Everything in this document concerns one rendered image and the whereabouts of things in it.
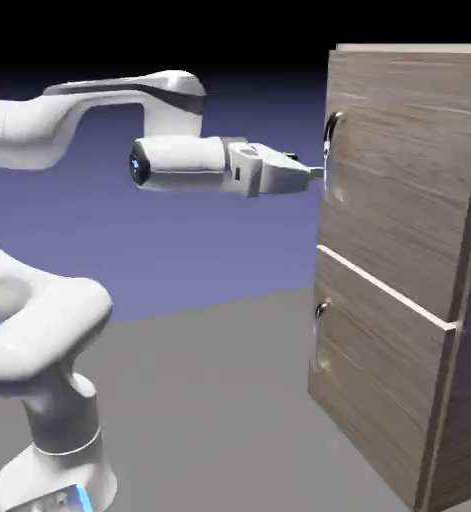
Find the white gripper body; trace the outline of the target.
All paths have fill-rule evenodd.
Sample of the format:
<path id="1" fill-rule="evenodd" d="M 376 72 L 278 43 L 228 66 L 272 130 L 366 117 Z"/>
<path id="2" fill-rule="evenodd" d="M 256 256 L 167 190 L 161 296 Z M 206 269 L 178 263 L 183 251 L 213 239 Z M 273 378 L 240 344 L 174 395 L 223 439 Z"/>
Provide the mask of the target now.
<path id="1" fill-rule="evenodd" d="M 257 153 L 262 160 L 260 193 L 289 194 L 308 188 L 311 179 L 308 166 L 263 144 L 257 144 Z"/>

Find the large wood cabinet door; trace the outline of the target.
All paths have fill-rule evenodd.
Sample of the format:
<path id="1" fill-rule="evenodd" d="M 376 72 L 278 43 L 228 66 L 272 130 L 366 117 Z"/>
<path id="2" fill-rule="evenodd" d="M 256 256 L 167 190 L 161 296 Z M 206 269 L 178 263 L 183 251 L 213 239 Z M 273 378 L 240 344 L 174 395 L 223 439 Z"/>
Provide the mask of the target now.
<path id="1" fill-rule="evenodd" d="M 471 53 L 334 51 L 321 240 L 443 321 L 471 253 Z"/>

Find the small wood cabinet door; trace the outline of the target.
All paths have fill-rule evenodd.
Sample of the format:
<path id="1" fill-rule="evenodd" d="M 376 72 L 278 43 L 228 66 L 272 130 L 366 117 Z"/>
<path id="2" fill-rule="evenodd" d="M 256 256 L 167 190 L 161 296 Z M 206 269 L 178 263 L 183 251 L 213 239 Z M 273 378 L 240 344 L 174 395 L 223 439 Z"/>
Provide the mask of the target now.
<path id="1" fill-rule="evenodd" d="M 457 325 L 320 245 L 313 307 L 329 297 L 308 391 L 405 505 L 417 512 Z"/>

